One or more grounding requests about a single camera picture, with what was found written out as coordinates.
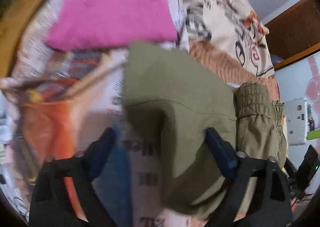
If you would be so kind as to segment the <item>olive green shorts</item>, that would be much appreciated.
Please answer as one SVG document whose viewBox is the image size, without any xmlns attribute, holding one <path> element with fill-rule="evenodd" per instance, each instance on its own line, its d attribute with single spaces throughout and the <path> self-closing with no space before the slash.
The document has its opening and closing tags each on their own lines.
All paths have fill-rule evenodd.
<svg viewBox="0 0 320 227">
<path fill-rule="evenodd" d="M 225 196 L 225 179 L 204 144 L 209 127 L 252 158 L 285 164 L 283 104 L 262 83 L 231 87 L 179 49 L 129 46 L 123 108 L 134 131 L 160 150 L 162 202 L 178 213 L 205 220 Z"/>
</svg>

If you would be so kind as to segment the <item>white mini fridge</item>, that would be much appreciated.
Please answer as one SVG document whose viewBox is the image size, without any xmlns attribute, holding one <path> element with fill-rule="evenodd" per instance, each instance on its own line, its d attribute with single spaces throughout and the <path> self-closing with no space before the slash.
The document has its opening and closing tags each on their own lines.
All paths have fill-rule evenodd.
<svg viewBox="0 0 320 227">
<path fill-rule="evenodd" d="M 305 145 L 308 133 L 308 111 L 306 98 L 284 102 L 289 145 Z"/>
</svg>

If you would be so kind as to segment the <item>newspaper print bed blanket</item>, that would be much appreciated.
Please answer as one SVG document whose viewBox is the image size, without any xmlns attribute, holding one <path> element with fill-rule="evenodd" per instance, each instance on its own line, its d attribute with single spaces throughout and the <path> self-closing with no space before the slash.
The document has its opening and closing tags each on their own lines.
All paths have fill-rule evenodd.
<svg viewBox="0 0 320 227">
<path fill-rule="evenodd" d="M 247 0 L 15 0 L 1 18 L 12 177 L 29 226 L 206 226 L 204 142 L 283 162 L 283 105 Z"/>
</svg>

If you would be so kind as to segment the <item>wooden wardrobe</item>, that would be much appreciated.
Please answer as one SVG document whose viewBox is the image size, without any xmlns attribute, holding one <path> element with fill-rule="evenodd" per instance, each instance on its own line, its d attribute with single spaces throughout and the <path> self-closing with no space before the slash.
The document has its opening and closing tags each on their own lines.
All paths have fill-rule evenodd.
<svg viewBox="0 0 320 227">
<path fill-rule="evenodd" d="M 319 51 L 319 3 L 301 0 L 266 25 L 271 54 L 282 58 L 274 64 L 279 70 Z"/>
</svg>

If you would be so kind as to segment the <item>pink folded garment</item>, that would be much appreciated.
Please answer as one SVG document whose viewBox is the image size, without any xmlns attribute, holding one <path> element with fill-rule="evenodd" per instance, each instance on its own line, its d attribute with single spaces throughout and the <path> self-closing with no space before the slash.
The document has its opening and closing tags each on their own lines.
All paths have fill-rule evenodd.
<svg viewBox="0 0 320 227">
<path fill-rule="evenodd" d="M 74 51 L 175 41 L 168 0 L 64 0 L 45 43 Z"/>
</svg>

